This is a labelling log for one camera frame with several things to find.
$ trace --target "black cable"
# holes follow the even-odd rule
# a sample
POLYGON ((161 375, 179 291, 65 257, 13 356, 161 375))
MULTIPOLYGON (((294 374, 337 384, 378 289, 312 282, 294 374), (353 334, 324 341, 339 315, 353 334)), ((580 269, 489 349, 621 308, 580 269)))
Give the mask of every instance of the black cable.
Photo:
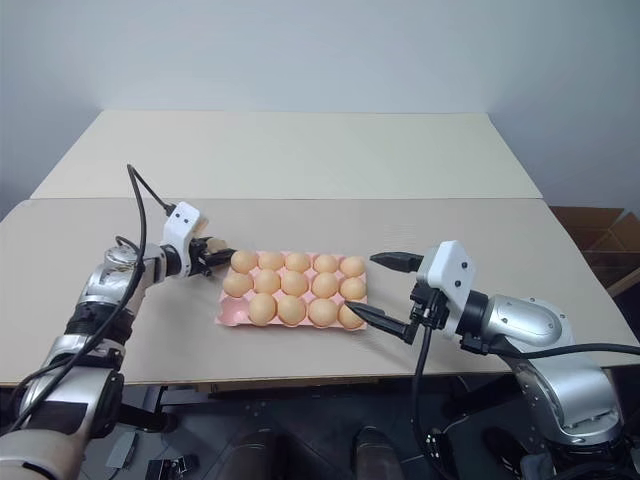
POLYGON ((129 245, 134 252, 138 253, 138 246, 133 243, 131 240, 129 240, 126 237, 123 237, 121 235, 116 235, 116 245, 121 246, 121 245, 129 245))
POLYGON ((118 316, 125 309, 127 303, 133 296, 138 288, 138 284, 140 283, 140 279, 142 278, 142 274, 144 273, 144 253, 145 247, 147 244, 147 215, 144 209, 144 203, 142 202, 142 195, 140 194, 140 188, 136 179, 139 179, 140 175, 137 174, 133 166, 127 165, 127 172, 129 173, 129 179, 131 180, 131 186, 133 187, 133 192, 136 197, 136 203, 138 206, 138 212, 140 214, 140 245, 138 246, 138 254, 136 256, 136 263, 134 267, 133 274, 131 275, 131 279, 129 280, 129 284, 127 285, 127 289, 125 290, 120 303, 113 310, 109 318, 100 326, 100 328, 96 331, 96 333, 84 344, 84 346, 78 350, 78 352, 73 355, 67 361, 62 369, 51 379, 49 383, 42 389, 40 394, 29 404, 27 408, 18 416, 17 420, 11 425, 9 432, 13 432, 20 428, 20 426, 24 423, 24 421, 37 409, 40 405, 45 401, 45 399, 56 389, 60 381, 71 371, 71 369, 76 366, 80 360, 91 350, 98 346, 98 344, 102 341, 104 336, 106 335, 111 324, 118 318, 118 316))
POLYGON ((415 438, 425 460, 427 460, 427 462, 440 474, 442 478, 446 480, 455 480, 453 476, 449 475, 440 466, 440 464, 431 458, 431 454, 429 453, 426 445, 426 435, 422 431, 422 423, 420 421, 420 380, 422 380, 424 365, 427 362, 427 355, 429 354, 431 333, 432 329, 430 327, 425 327, 422 346, 420 347, 420 356, 418 357, 415 373, 411 379, 411 427, 413 430, 413 437, 415 438))
POLYGON ((629 355, 640 355, 640 347, 632 345, 619 345, 617 343, 584 343, 582 345, 567 345, 566 347, 549 348, 547 350, 539 350, 537 352, 521 353, 501 348, 489 347, 488 353, 494 353, 501 357, 534 359, 554 357, 557 355, 567 355, 569 353, 580 352, 614 352, 626 353, 629 355))
POLYGON ((116 468, 113 473, 111 475, 109 475, 109 478, 107 478, 107 480, 113 480, 114 478, 116 478, 118 476, 118 474, 120 473, 120 470, 122 470, 121 468, 116 468))
POLYGON ((573 480, 581 478, 583 475, 595 472, 606 472, 607 474, 615 474, 615 478, 627 478, 631 480, 640 479, 638 473, 629 468, 620 467, 611 463, 589 462, 571 467, 564 472, 560 472, 547 480, 573 480))
POLYGON ((173 204, 168 204, 165 203, 157 194, 156 192, 153 191, 153 189, 149 186, 149 184, 147 182, 144 181, 144 178, 142 178, 140 176, 140 174, 138 173, 138 171, 133 168, 131 165, 127 165, 127 169, 130 169, 129 172, 133 172, 133 175, 135 175, 136 179, 142 184, 142 186, 145 188, 145 190, 147 192, 149 192, 151 194, 151 196, 155 199, 156 202, 158 202, 160 204, 160 206, 162 208, 164 208, 164 211, 167 214, 167 217, 169 215, 171 215, 171 213, 173 212, 173 210, 176 208, 175 205, 173 204))
POLYGON ((462 385, 462 388, 464 388, 464 391, 469 393, 471 390, 469 389, 469 385, 467 385, 467 382, 465 381, 464 378, 462 378, 462 375, 456 375, 455 377, 458 382, 460 382, 460 385, 462 385))
POLYGON ((13 392, 11 392, 11 396, 9 397, 9 403, 8 403, 9 406, 7 408, 11 413, 11 416, 13 417, 14 405, 16 403, 16 400, 18 399, 18 395, 20 395, 20 392, 27 387, 27 385, 29 384, 29 382, 31 382, 31 380, 47 372, 50 372, 51 370, 55 370, 56 368, 63 366, 68 361, 69 361, 68 358, 65 358, 64 360, 59 360, 55 363, 47 365, 46 367, 42 367, 40 370, 36 370, 35 372, 30 373, 29 375, 24 377, 22 381, 18 385, 16 385, 16 387, 13 389, 13 392))

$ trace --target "white wall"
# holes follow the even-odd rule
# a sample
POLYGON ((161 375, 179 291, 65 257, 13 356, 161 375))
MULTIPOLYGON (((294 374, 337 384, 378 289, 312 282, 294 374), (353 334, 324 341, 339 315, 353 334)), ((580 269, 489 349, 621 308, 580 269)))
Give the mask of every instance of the white wall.
POLYGON ((636 0, 1 0, 0 218, 102 108, 489 112, 552 204, 640 211, 636 0))

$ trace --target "cardboard box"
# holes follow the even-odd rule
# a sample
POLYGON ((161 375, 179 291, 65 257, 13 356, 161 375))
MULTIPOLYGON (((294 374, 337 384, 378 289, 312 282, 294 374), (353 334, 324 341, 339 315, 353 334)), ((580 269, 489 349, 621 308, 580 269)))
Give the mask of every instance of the cardboard box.
POLYGON ((640 282, 640 221, 622 208, 551 207, 611 296, 640 282))

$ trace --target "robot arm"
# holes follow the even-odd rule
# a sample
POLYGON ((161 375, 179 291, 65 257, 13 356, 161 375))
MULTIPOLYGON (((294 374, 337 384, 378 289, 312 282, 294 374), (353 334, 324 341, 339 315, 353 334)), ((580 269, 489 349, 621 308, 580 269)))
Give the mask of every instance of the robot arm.
POLYGON ((499 347, 527 400, 559 470, 585 461, 624 463, 628 457, 613 387, 602 369, 582 353, 518 358, 573 345, 566 315, 544 301, 486 295, 471 290, 472 260, 457 241, 424 256, 382 253, 371 260, 394 270, 417 271, 410 323, 369 305, 348 306, 372 326, 413 343, 419 325, 462 336, 462 348, 487 354, 499 347))
MULTIPOLYGON (((137 289, 104 339, 69 371, 22 429, 0 437, 0 478, 77 478, 89 440, 108 435, 117 422, 124 385, 119 370, 146 290, 169 276, 206 275, 210 267, 226 263, 233 253, 219 240, 195 238, 205 225, 197 209, 178 204, 165 224, 161 245, 146 245, 145 269, 137 289)), ((137 251, 129 244, 107 250, 104 262, 82 290, 64 334, 54 341, 45 366, 75 355, 110 317, 134 275, 136 258, 137 251)), ((59 368, 31 383, 21 412, 59 368)))

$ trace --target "table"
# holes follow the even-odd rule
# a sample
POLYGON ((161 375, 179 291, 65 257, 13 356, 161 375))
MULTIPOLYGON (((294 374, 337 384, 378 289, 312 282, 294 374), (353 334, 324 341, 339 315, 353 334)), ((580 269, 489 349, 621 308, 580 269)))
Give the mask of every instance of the table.
POLYGON ((486 114, 106 110, 32 198, 540 198, 486 114))
MULTIPOLYGON (((539 199, 233 200, 192 202, 211 220, 207 232, 249 249, 370 255, 424 252, 461 240, 478 268, 475 288, 535 296, 561 306, 578 342, 637 345, 625 320, 578 249, 539 199)), ((163 212, 152 201, 149 240, 163 212)), ((0 383, 40 365, 63 332, 75 300, 113 236, 138 237, 132 199, 27 200, 0 224, 0 383)), ((414 278, 368 264, 369 302, 407 318, 414 278)), ((127 343, 130 383, 199 383, 243 379, 408 375, 420 342, 407 346, 375 329, 229 328, 213 318, 224 272, 211 279, 168 280, 145 299, 127 343)), ((634 357, 594 354, 602 365, 634 357)), ((435 334, 428 374, 502 372, 435 334)))

